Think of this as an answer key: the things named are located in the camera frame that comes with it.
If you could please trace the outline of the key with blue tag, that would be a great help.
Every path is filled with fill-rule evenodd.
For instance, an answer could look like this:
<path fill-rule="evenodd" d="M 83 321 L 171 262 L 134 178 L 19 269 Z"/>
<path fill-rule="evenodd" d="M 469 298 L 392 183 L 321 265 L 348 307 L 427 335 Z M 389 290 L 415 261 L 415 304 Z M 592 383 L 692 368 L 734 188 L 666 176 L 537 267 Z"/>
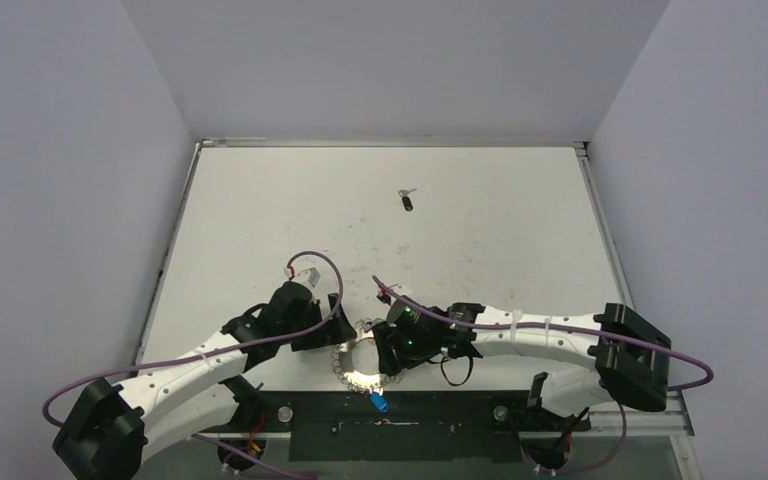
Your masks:
<path fill-rule="evenodd" d="M 380 392 L 371 392 L 369 400 L 380 413 L 388 413 L 391 409 L 389 401 Z"/>

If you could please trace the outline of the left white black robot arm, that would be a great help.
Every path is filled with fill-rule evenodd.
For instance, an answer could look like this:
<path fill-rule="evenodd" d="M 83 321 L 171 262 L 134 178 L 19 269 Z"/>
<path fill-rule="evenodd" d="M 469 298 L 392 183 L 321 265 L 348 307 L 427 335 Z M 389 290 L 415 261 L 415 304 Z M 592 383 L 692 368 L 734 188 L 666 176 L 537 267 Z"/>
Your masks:
<path fill-rule="evenodd" d="M 263 406 L 245 372 L 284 345 L 305 351 L 356 339 L 339 295 L 327 300 L 324 318 L 311 287 L 287 281 L 174 364 L 116 384 L 89 382 L 55 436 L 55 454 L 78 479 L 130 479 L 145 460 L 193 434 L 246 424 Z"/>

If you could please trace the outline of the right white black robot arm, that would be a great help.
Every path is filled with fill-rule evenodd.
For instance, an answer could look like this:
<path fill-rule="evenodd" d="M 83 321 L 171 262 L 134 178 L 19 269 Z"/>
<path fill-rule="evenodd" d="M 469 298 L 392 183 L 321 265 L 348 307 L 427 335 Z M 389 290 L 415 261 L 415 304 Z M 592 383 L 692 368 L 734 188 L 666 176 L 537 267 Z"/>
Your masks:
<path fill-rule="evenodd" d="M 531 384 L 536 405 L 555 416 L 609 401 L 644 412 L 666 408 L 671 340 L 623 304 L 585 315 L 540 316 L 479 303 L 424 311 L 395 302 L 371 332 L 379 370 L 388 376 L 438 355 L 519 356 L 565 364 L 561 371 L 536 374 Z"/>

